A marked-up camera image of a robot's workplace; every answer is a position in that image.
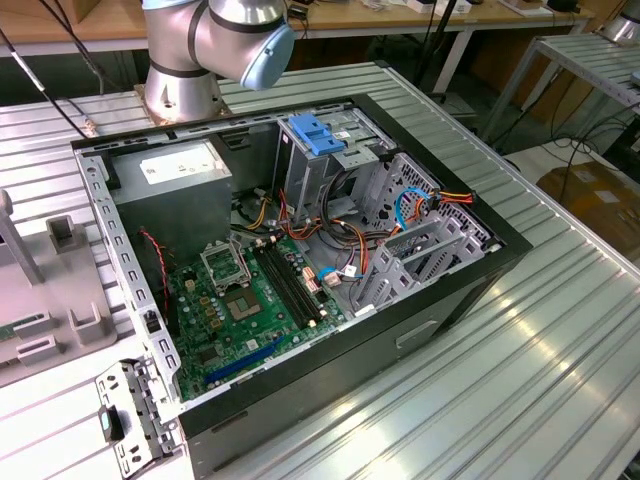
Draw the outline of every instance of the blue pcie slot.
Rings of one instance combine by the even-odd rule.
[[[244,367],[251,365],[260,360],[264,360],[270,355],[273,355],[276,351],[276,347],[284,340],[284,335],[279,337],[277,340],[274,340],[269,345],[266,345],[253,353],[250,353],[246,357],[242,357],[239,360],[236,360],[233,363],[230,363],[226,367],[219,368],[218,370],[209,373],[206,377],[204,377],[204,383],[214,383],[217,380],[221,380],[229,375],[236,373],[239,370],[242,370]]]

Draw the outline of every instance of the expansion slot bracket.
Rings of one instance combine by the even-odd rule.
[[[182,444],[178,423],[160,423],[156,407],[158,382],[151,359],[125,360],[96,377],[103,407],[99,420],[113,450],[122,478],[132,478],[173,455]]]

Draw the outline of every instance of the side panel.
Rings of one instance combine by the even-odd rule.
[[[486,283],[487,279],[483,278],[466,285],[426,310],[189,439],[196,480],[224,468],[424,345],[458,306],[474,304],[484,292],[483,288],[477,287]]]

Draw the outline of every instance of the slotted aluminum surface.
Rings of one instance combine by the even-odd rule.
[[[575,479],[623,470],[640,448],[640,273],[633,266],[390,69],[294,72],[266,92],[228,82],[222,91],[235,112],[369,93],[536,248],[458,327],[212,478]],[[132,94],[81,101],[101,131],[149,125]],[[58,212],[93,231],[126,335],[122,296],[69,163],[71,138],[45,105],[0,109],[0,186],[21,199],[23,233]],[[0,390],[0,471],[117,478],[93,417],[99,402],[91,379],[139,354],[129,336]],[[189,478],[187,467],[179,457],[142,478]]]
[[[640,102],[631,74],[640,70],[640,46],[621,47],[598,34],[542,37],[537,48],[625,106]]]

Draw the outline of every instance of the blue wire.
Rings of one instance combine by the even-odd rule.
[[[400,224],[403,230],[407,229],[407,224],[405,223],[404,218],[402,217],[402,210],[401,210],[402,197],[404,196],[405,193],[415,193],[417,195],[420,195],[422,198],[424,198],[427,201],[431,198],[431,195],[429,195],[427,192],[416,187],[409,187],[402,191],[402,193],[398,196],[398,199],[396,200],[396,221],[398,222],[398,224]]]

